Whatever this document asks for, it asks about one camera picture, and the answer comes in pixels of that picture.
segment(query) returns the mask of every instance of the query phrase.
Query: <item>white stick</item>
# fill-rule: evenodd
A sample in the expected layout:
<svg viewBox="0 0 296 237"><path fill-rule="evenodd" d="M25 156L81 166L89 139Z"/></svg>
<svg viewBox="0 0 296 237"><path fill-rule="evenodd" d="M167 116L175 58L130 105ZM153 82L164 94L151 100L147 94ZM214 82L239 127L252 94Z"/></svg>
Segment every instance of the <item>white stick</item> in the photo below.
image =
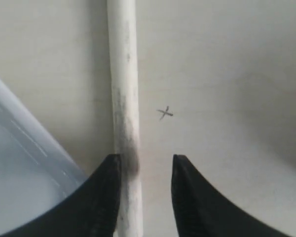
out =
<svg viewBox="0 0 296 237"><path fill-rule="evenodd" d="M122 154L119 237L143 236L135 0L108 0L115 152Z"/></svg>

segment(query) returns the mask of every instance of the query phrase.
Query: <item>white rod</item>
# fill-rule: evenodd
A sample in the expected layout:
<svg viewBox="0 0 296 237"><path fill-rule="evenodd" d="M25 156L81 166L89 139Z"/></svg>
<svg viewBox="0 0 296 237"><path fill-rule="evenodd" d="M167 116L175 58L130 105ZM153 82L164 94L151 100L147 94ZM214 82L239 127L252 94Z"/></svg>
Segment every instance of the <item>white rod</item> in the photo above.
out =
<svg viewBox="0 0 296 237"><path fill-rule="evenodd" d="M143 236L135 0L108 0L115 152L122 154L119 237Z"/></svg>

